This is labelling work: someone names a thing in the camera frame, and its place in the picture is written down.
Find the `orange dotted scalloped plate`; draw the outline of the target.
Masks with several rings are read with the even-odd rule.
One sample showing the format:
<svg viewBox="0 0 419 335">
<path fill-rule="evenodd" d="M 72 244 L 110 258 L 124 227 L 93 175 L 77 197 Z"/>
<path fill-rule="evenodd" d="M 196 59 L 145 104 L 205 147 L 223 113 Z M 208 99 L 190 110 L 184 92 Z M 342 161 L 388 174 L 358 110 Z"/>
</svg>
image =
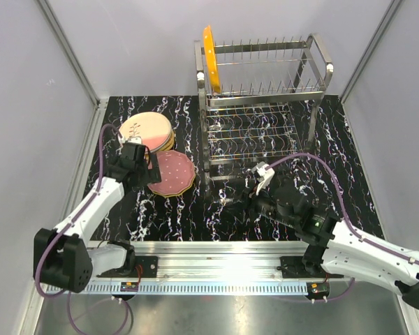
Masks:
<svg viewBox="0 0 419 335">
<path fill-rule="evenodd" d="M 216 62 L 216 53 L 214 46 L 214 39 L 212 35 L 212 28 L 210 25 L 203 29 L 203 47 L 205 52 L 205 59 L 207 63 L 207 72 L 209 84 L 212 91 L 216 94 L 221 93 L 221 84 L 219 79 L 219 72 Z"/>
</svg>

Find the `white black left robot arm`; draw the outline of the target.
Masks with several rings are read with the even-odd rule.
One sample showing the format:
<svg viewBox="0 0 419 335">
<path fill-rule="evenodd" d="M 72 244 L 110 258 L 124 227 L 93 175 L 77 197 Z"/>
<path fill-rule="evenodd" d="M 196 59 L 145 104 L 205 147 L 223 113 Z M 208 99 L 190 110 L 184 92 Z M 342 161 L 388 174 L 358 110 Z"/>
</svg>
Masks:
<svg viewBox="0 0 419 335">
<path fill-rule="evenodd" d="M 143 144 L 127 142 L 114 163 L 101 166 L 90 192 L 62 222 L 34 237 L 34 280 L 40 295 L 42 284 L 62 292 L 82 292 L 91 279 L 106 272 L 121 277 L 140 267 L 134 248 L 123 241 L 109 241 L 88 250 L 92 235 L 110 210 L 131 191 L 161 181 L 156 155 Z"/>
</svg>

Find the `pink dotted scalloped plate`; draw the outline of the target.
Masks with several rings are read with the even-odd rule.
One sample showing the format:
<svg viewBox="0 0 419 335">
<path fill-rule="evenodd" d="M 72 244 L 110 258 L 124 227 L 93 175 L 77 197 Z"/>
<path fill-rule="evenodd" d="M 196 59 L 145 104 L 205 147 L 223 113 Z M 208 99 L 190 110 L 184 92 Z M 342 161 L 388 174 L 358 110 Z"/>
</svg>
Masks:
<svg viewBox="0 0 419 335">
<path fill-rule="evenodd" d="M 152 193 L 169 198 L 181 195 L 192 187 L 196 171 L 186 154 L 169 150 L 159 151 L 156 157 L 161 181 L 147 186 Z"/>
</svg>

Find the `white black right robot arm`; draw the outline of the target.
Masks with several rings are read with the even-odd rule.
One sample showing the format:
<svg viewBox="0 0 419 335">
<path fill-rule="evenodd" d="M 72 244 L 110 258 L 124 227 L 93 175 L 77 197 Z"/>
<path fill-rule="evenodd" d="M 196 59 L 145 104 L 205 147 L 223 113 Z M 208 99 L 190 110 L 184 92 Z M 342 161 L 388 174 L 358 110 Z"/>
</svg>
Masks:
<svg viewBox="0 0 419 335">
<path fill-rule="evenodd" d="M 307 243 L 302 268 L 310 277 L 348 276 L 385 288 L 419 310 L 419 251 L 350 228 L 285 184 L 273 194 L 256 187 L 242 193 L 248 214 L 288 226 Z"/>
</svg>

